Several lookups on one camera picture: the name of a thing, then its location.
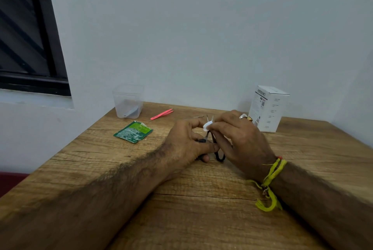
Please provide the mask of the yellow thread wristband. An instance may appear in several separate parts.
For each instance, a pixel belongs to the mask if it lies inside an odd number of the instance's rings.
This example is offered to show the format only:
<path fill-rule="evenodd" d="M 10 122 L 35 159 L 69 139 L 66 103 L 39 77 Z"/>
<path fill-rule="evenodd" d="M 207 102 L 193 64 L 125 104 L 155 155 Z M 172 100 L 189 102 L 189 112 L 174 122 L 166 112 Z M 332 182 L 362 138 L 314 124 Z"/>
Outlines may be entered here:
<path fill-rule="evenodd" d="M 267 199 L 271 200 L 271 204 L 269 206 L 265 206 L 261 200 L 257 199 L 255 205 L 259 210 L 262 210 L 264 212 L 270 212 L 273 211 L 275 208 L 278 208 L 280 210 L 283 209 L 279 199 L 272 191 L 270 184 L 282 172 L 286 164 L 286 160 L 284 160 L 282 157 L 278 157 L 273 164 L 267 164 L 268 166 L 270 165 L 271 168 L 269 170 L 268 175 L 264 178 L 261 184 L 259 184 L 259 182 L 255 180 L 248 180 L 249 182 L 254 183 L 257 186 L 257 188 L 262 190 L 263 195 Z"/>

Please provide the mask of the black handled scissors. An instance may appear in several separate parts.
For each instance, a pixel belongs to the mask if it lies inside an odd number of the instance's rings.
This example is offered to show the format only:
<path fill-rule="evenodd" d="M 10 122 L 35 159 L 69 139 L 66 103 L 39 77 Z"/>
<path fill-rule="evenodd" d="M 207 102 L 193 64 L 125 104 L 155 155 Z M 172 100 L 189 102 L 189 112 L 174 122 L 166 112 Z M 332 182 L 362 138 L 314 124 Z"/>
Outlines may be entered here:
<path fill-rule="evenodd" d="M 217 144 L 216 138 L 210 130 L 206 132 L 205 136 L 202 139 L 197 140 L 197 142 L 202 142 L 202 143 L 208 142 L 209 135 L 211 135 L 212 142 Z M 220 158 L 219 152 L 215 152 L 214 154 L 215 154 L 216 160 L 220 163 L 223 163 L 224 160 L 226 159 L 225 154 L 223 154 L 222 158 Z"/>

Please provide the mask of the person's left hand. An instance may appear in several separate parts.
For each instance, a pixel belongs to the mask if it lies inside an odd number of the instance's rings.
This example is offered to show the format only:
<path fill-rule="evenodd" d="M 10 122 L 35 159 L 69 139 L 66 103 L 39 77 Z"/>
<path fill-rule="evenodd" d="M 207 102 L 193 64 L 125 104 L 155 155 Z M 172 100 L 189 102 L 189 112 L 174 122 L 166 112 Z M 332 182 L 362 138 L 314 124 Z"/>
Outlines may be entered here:
<path fill-rule="evenodd" d="M 165 177 L 171 177 L 194 162 L 197 156 L 197 140 L 203 136 L 193 131 L 202 128 L 205 120 L 201 118 L 176 121 L 164 143 L 157 151 L 160 159 L 160 169 Z M 203 155 L 203 161 L 209 160 L 208 154 Z"/>

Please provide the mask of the person's right hand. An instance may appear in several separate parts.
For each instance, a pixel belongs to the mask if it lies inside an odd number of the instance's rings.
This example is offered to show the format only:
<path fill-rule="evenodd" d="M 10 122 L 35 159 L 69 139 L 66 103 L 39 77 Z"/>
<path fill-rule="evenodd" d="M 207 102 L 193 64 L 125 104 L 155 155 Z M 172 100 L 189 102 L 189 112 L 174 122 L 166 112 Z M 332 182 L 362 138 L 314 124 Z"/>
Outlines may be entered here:
<path fill-rule="evenodd" d="M 263 182 L 277 157 L 259 129 L 243 117 L 240 123 L 214 122 L 208 127 L 210 131 L 219 131 L 227 137 L 234 148 L 234 158 L 229 160 L 250 180 Z"/>

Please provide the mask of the green foil packet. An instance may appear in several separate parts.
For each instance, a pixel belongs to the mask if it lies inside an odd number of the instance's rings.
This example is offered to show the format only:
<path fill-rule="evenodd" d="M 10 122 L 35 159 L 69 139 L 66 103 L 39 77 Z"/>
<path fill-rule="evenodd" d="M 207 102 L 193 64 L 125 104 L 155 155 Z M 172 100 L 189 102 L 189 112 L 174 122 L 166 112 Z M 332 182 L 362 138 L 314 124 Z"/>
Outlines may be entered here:
<path fill-rule="evenodd" d="M 133 121 L 113 136 L 133 144 L 146 138 L 153 130 L 140 121 Z"/>

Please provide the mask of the person's right forearm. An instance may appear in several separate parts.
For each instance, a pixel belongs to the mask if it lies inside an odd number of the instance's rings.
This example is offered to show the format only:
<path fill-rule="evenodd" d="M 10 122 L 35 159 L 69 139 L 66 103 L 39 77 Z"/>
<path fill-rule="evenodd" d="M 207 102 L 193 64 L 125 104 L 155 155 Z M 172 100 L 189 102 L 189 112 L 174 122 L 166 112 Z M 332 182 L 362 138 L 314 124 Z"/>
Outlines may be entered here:
<path fill-rule="evenodd" d="M 336 250 L 373 250 L 373 203 L 287 163 L 273 192 Z"/>

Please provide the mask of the clear plastic cup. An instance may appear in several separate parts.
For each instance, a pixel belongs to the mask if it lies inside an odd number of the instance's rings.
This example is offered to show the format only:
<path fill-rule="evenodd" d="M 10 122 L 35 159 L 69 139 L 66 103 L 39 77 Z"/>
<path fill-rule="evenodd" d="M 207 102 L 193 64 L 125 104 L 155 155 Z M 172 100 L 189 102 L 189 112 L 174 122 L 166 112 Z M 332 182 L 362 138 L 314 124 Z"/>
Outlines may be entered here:
<path fill-rule="evenodd" d="M 112 91 L 118 118 L 137 119 L 143 107 L 144 86 L 120 84 Z"/>

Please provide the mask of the white cardboard box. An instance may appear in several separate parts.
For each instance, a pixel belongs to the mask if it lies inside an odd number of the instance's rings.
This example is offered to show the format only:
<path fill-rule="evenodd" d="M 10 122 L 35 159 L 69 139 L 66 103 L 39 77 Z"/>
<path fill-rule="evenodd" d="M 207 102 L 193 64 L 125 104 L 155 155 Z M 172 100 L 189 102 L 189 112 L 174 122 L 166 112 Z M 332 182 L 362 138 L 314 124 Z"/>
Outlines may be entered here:
<path fill-rule="evenodd" d="M 289 96 L 290 94 L 278 88 L 258 85 L 248 116 L 261 132 L 275 133 Z"/>

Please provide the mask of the person's left forearm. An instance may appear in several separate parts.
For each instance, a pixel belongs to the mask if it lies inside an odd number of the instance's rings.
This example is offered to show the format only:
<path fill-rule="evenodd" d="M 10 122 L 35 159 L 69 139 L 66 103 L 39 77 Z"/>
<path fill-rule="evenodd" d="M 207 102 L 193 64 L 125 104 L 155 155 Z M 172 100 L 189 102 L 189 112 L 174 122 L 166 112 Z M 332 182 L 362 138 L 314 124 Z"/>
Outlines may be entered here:
<path fill-rule="evenodd" d="M 178 163 L 162 145 L 131 164 L 42 204 L 0 229 L 0 250 L 102 250 Z"/>

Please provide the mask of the pink tweezers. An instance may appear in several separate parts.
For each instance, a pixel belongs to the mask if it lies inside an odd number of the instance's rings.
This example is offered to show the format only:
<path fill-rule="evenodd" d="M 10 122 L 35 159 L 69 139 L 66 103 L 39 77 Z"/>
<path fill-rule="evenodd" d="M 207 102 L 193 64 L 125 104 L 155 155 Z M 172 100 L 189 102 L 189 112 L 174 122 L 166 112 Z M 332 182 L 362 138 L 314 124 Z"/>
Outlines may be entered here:
<path fill-rule="evenodd" d="M 160 113 L 160 114 L 158 114 L 158 115 L 156 115 L 156 116 L 153 116 L 153 117 L 150 118 L 150 120 L 155 120 L 155 119 L 158 119 L 158 118 L 160 118 L 160 117 L 163 117 L 163 116 L 169 115 L 169 114 L 171 114 L 171 113 L 173 113 L 173 109 L 166 110 L 166 111 L 164 111 L 164 112 L 162 112 L 162 113 Z"/>

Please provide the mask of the black framed window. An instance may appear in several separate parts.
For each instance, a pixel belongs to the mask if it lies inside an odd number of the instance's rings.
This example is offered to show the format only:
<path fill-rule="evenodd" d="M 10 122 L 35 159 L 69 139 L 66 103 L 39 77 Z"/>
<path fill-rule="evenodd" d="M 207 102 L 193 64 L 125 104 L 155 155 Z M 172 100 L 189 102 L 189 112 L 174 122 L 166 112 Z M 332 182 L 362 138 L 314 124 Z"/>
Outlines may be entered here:
<path fill-rule="evenodd" d="M 71 97 L 52 0 L 0 0 L 0 89 Z"/>

